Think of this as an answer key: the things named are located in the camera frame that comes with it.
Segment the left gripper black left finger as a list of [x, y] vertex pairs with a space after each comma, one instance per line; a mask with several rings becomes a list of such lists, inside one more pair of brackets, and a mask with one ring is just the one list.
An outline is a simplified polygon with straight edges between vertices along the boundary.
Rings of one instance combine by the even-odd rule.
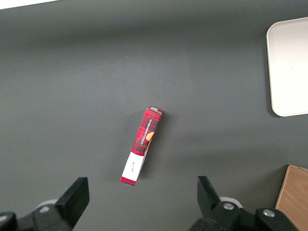
[[71, 231], [90, 201], [87, 177], [79, 177], [59, 199], [42, 202], [28, 215], [1, 212], [2, 231]]

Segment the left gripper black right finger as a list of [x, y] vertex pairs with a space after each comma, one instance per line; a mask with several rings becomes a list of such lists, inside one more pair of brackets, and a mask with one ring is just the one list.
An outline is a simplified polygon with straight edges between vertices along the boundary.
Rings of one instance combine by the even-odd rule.
[[247, 212], [236, 200], [218, 196], [208, 177], [199, 176], [197, 201], [202, 218], [191, 227], [191, 231], [296, 231], [291, 220], [274, 208], [259, 208], [255, 213]]

